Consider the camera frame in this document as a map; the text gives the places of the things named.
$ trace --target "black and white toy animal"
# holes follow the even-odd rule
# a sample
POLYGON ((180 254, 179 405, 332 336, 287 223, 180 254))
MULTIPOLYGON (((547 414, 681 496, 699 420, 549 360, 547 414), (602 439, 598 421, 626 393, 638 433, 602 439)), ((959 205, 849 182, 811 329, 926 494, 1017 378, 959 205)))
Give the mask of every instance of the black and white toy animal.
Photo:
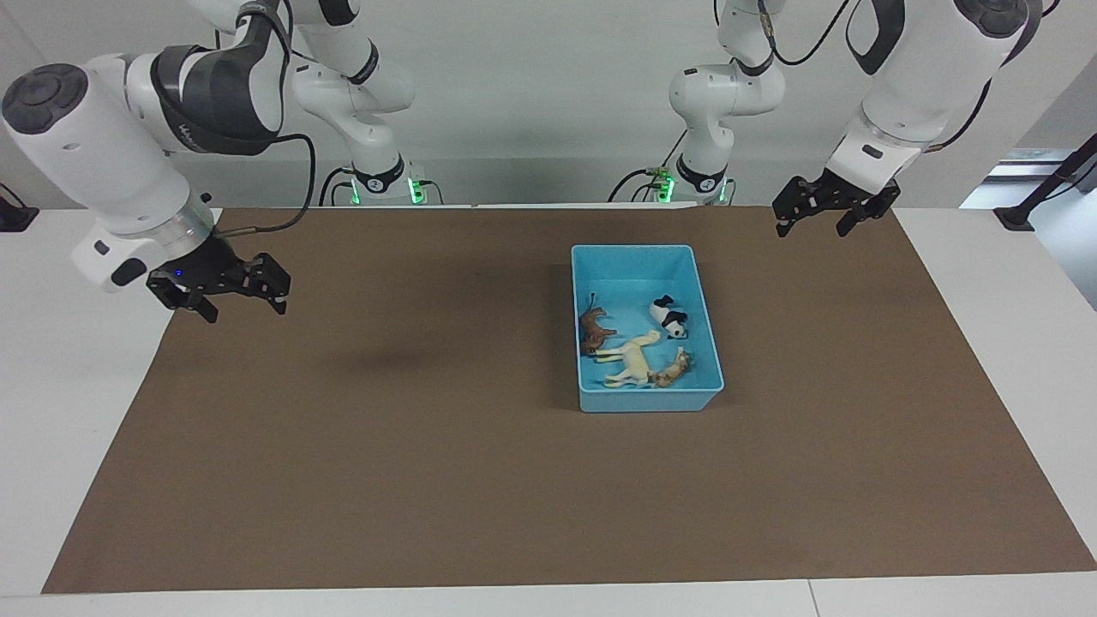
POLYGON ((689 315, 682 313, 681 311, 675 311, 671 308, 674 303, 675 299, 669 295, 664 295, 653 302, 652 307, 649 308, 652 318, 659 322, 663 329, 667 330, 668 337, 686 338, 686 319, 689 318, 689 315))

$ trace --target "brown toy animal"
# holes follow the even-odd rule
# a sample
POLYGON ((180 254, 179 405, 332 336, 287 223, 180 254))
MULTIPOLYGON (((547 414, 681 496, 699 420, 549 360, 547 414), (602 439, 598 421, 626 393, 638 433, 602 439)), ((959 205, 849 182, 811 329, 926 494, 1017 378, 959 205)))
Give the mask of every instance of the brown toy animal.
POLYGON ((675 356, 675 361, 670 362, 666 369, 661 372, 648 374, 648 379, 656 388, 670 388, 678 378, 682 375, 683 372, 689 370, 689 354, 681 347, 678 348, 678 355, 675 356))
POLYGON ((601 307, 595 308, 595 294, 590 294, 590 306, 587 312, 579 317, 579 326, 583 328, 583 341, 579 349, 585 356, 593 356, 595 351, 606 345, 606 338, 617 334, 617 330, 606 329, 598 325, 598 318, 604 317, 606 311, 601 307))

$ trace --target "brown mat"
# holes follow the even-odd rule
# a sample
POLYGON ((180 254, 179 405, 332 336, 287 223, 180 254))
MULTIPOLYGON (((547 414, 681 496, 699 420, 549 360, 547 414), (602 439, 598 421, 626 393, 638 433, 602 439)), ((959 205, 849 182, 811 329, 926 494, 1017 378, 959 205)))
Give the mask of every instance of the brown mat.
POLYGON ((172 319, 45 592, 1095 569, 898 224, 822 218, 321 211, 238 242, 289 314, 172 319), (587 243, 694 247, 708 411, 577 411, 587 243))

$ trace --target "toy dog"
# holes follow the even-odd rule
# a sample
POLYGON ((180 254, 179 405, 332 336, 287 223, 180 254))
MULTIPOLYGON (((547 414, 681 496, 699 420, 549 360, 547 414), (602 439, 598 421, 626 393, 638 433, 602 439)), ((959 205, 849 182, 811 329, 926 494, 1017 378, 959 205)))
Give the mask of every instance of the toy dog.
POLYGON ((655 383, 656 388, 670 388, 688 370, 689 354, 686 352, 685 348, 679 347, 678 355, 675 356, 675 361, 670 362, 670 366, 660 372, 652 373, 648 378, 655 383))
POLYGON ((647 366, 642 347, 658 343, 663 335, 652 330, 646 336, 636 337, 617 349, 601 349, 595 354, 599 362, 624 361, 624 371, 606 378, 606 388, 621 388, 626 383, 646 385, 651 383, 652 368, 647 366))
POLYGON ((593 356, 595 351, 606 345, 606 338, 617 334, 617 330, 606 329, 598 325, 598 317, 604 317, 606 311, 601 307, 595 308, 595 294, 590 294, 590 306, 587 312, 579 317, 579 327, 583 328, 583 341, 579 348, 584 356, 593 356))
POLYGON ((663 329, 667 330, 667 335, 670 338, 686 338, 686 319, 689 318, 689 315, 681 311, 671 310, 670 306, 674 303, 674 298, 664 295, 652 303, 648 312, 652 313, 652 318, 658 322, 663 326, 663 329))

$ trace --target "blue bin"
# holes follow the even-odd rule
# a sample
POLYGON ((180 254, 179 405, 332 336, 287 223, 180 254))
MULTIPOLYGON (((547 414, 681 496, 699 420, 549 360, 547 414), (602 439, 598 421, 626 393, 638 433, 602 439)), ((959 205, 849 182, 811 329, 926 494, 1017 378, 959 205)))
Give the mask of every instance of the blue bin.
POLYGON ((606 340, 603 349, 620 347, 655 329, 663 338, 644 347, 644 356, 653 371, 661 371, 674 361, 679 347, 685 347, 691 356, 690 370, 670 388, 625 385, 613 390, 606 386, 606 377, 623 371, 623 363, 598 363, 584 356, 579 349, 583 334, 577 328, 575 355, 579 407, 584 412, 699 412, 724 390, 724 374, 692 248, 575 246, 572 248, 572 285, 576 324, 590 306, 593 293, 595 306, 607 312, 599 324, 619 332, 606 340), (675 307, 689 315, 688 339, 668 339, 666 330, 652 318, 648 312, 652 302, 664 295, 674 298, 675 307))

